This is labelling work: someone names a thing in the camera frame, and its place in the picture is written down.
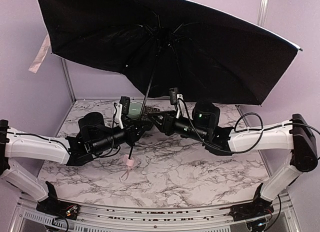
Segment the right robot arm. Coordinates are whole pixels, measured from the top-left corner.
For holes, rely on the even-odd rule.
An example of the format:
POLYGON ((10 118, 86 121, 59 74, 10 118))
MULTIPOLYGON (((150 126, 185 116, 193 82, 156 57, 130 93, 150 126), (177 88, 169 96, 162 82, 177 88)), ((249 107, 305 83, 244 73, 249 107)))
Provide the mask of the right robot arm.
POLYGON ((212 102, 198 101, 189 114, 186 103, 179 98, 175 110, 149 113, 148 118, 165 135, 179 134, 199 141, 217 156, 244 154, 252 150, 290 151, 285 163, 257 187, 251 202, 231 206, 229 214, 235 222, 273 213, 272 202, 280 192, 301 174, 318 166, 316 138, 301 114, 293 114, 290 120, 267 126, 220 127, 220 109, 212 102))

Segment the pink and black umbrella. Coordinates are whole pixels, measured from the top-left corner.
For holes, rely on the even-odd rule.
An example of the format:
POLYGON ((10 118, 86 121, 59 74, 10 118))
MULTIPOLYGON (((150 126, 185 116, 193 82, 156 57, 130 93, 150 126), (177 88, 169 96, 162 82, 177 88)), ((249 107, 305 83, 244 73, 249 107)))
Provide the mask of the pink and black umbrella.
POLYGON ((37 0, 51 51, 124 75, 146 98, 260 106, 302 48, 189 0, 37 0))

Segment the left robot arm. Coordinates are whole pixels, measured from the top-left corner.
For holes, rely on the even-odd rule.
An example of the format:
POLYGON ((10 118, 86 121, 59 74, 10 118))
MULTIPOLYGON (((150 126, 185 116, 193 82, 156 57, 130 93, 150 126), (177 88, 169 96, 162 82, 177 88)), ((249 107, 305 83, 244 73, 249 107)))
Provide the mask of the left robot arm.
POLYGON ((37 202, 39 212, 61 219, 76 220, 80 206, 61 201, 53 184, 22 167, 16 158, 31 158, 80 167, 95 159, 112 157, 121 144, 134 147, 153 123, 149 120, 124 121, 123 126, 107 127, 99 112, 90 112, 78 121, 79 133, 67 137, 44 137, 26 133, 0 121, 0 177, 37 202))

